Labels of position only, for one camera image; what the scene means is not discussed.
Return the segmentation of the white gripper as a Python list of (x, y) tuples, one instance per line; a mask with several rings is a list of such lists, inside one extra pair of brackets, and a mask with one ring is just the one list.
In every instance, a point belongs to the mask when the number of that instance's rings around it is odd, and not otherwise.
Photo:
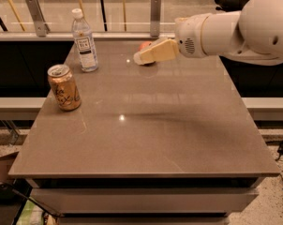
[(210, 13), (175, 19), (175, 40), (160, 37), (150, 42), (150, 46), (134, 54), (134, 62), (145, 65), (174, 59), (180, 53), (188, 58), (206, 56), (201, 43), (201, 32)]

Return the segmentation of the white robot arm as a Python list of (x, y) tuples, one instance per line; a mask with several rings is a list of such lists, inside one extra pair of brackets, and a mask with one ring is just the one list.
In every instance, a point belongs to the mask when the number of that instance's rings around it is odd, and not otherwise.
[(239, 11), (175, 20), (175, 37), (162, 37), (134, 54), (138, 65), (219, 55), (260, 66), (283, 63), (283, 0), (249, 0)]

